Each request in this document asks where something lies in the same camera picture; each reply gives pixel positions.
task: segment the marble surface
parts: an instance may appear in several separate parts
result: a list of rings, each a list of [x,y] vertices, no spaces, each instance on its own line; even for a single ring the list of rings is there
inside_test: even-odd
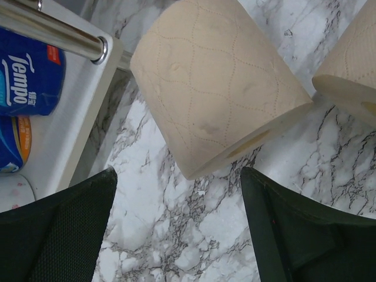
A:
[[[134,51],[171,0],[99,0],[92,22]],[[319,202],[376,213],[376,131],[315,93],[311,77],[365,0],[241,0],[315,100],[283,136],[209,176],[187,181],[133,79],[98,143],[91,174],[119,184],[93,281],[259,281],[240,169],[253,166]],[[125,85],[113,88],[122,92]]]

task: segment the blue tissue pack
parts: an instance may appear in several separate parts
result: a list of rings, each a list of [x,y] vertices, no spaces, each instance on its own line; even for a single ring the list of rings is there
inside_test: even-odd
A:
[[[0,115],[49,115],[59,102],[65,54],[0,28]]]

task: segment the white shelf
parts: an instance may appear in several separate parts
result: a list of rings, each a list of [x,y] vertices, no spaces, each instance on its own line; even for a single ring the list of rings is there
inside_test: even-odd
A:
[[[32,146],[19,172],[31,184],[36,200],[69,186],[82,150],[123,53],[120,40],[51,0],[43,0],[42,12],[87,33],[102,36],[109,53],[104,62],[66,52],[66,74],[61,99],[50,116],[31,117]]]

